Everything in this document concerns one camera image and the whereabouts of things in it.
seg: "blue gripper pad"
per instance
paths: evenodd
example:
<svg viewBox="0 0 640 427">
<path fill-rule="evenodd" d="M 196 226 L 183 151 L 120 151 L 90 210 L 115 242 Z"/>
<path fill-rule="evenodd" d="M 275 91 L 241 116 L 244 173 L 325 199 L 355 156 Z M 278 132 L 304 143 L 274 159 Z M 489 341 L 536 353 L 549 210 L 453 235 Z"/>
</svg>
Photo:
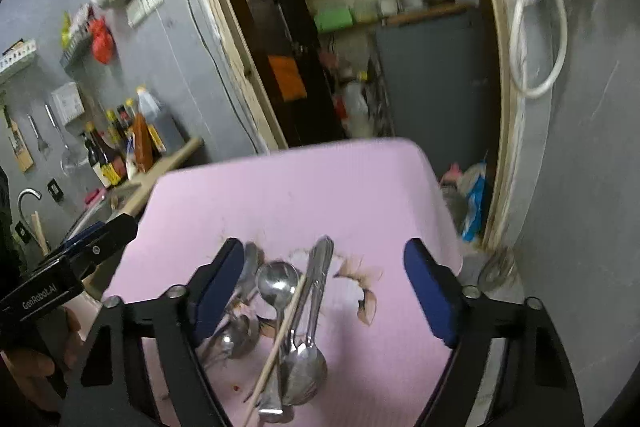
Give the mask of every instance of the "blue gripper pad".
<svg viewBox="0 0 640 427">
<path fill-rule="evenodd" d="M 466 307 L 458 279 L 433 260 L 420 239 L 404 245 L 404 270 L 432 333 L 446 346 L 455 347 L 460 315 Z"/>
<path fill-rule="evenodd" d="M 229 238 L 211 264 L 200 266 L 188 283 L 196 345 L 213 335 L 244 266 L 244 246 Z"/>
</svg>

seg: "wooden chopstick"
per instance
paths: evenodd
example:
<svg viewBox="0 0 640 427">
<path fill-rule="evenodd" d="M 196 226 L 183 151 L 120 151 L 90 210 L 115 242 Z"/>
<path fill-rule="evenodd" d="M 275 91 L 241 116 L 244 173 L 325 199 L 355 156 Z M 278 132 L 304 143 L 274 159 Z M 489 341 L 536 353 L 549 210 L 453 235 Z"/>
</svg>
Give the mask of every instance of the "wooden chopstick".
<svg viewBox="0 0 640 427">
<path fill-rule="evenodd" d="M 296 286 L 296 291 L 293 293 L 293 297 L 289 306 L 285 310 L 284 320 L 282 321 L 282 325 L 278 330 L 278 334 L 276 335 L 275 340 L 273 341 L 273 347 L 271 347 L 271 351 L 269 352 L 269 356 L 267 357 L 267 361 L 260 372 L 260 376 L 258 377 L 258 382 L 255 384 L 254 393 L 251 395 L 249 399 L 249 403 L 246 407 L 246 413 L 244 416 L 244 421 L 242 422 L 242 427 L 246 427 L 251 419 L 251 416 L 254 413 L 255 405 L 258 403 L 258 397 L 260 393 L 264 390 L 264 386 L 267 383 L 267 379 L 269 378 L 269 374 L 271 373 L 271 369 L 273 368 L 273 363 L 278 358 L 278 350 L 280 349 L 280 344 L 284 340 L 284 336 L 289 331 L 291 327 L 291 322 L 293 321 L 293 315 L 296 312 L 296 308 L 298 307 L 298 301 L 300 301 L 300 296 L 302 295 L 302 286 L 305 285 L 306 275 L 300 276 L 298 280 L 298 286 Z"/>
</svg>

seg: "faucet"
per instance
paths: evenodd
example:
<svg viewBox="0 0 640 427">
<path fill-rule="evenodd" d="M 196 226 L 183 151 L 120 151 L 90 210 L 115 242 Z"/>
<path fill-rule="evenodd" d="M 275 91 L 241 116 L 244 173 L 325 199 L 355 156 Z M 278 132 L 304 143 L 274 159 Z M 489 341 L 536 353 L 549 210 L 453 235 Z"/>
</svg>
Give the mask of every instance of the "faucet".
<svg viewBox="0 0 640 427">
<path fill-rule="evenodd" d="M 42 199 L 42 194 L 38 192 L 35 188 L 31 188 L 31 187 L 25 188 L 25 190 L 22 190 L 20 194 L 18 194 L 18 217 L 20 217 L 22 224 L 25 226 L 28 232 L 37 240 L 36 233 L 33 232 L 33 229 L 29 225 L 29 221 L 27 221 L 24 218 L 24 214 L 22 213 L 22 198 L 25 197 L 27 194 L 31 194 L 32 196 L 35 196 L 36 199 L 38 200 Z"/>
</svg>

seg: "sink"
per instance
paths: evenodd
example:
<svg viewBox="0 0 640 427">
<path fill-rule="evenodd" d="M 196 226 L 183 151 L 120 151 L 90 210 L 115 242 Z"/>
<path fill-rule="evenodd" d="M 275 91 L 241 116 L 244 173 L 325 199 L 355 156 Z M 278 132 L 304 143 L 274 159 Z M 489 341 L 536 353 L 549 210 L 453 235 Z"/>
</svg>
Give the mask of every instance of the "sink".
<svg viewBox="0 0 640 427">
<path fill-rule="evenodd" d="M 91 203 L 88 209 L 86 209 L 76 222 L 71 226 L 71 229 L 66 233 L 63 243 L 68 241 L 82 230 L 102 221 L 106 223 L 114 214 L 121 210 L 131 195 L 140 188 L 139 183 L 130 183 L 123 185 L 122 187 L 112 188 L 108 192 L 105 192 L 101 198 Z"/>
</svg>

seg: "pink tablecloth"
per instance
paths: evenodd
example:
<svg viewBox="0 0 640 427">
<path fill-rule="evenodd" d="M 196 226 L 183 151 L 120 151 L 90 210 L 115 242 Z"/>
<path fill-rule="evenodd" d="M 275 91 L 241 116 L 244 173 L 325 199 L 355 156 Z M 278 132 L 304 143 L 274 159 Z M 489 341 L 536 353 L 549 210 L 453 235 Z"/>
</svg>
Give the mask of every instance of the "pink tablecloth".
<svg viewBox="0 0 640 427">
<path fill-rule="evenodd" d="M 336 256 L 382 268 L 372 288 L 376 315 L 370 326 L 352 314 L 321 317 L 316 341 L 328 381 L 296 407 L 290 425 L 411 426 L 449 349 L 422 315 L 402 248 L 420 237 L 455 273 L 462 257 L 433 171 L 407 140 L 340 142 L 171 172 L 153 191 L 105 297 L 133 302 L 186 283 L 227 237 L 254 241 L 268 259 L 286 259 L 322 235 L 334 240 Z M 269 348 L 262 338 L 250 356 L 208 371 L 235 424 Z"/>
</svg>

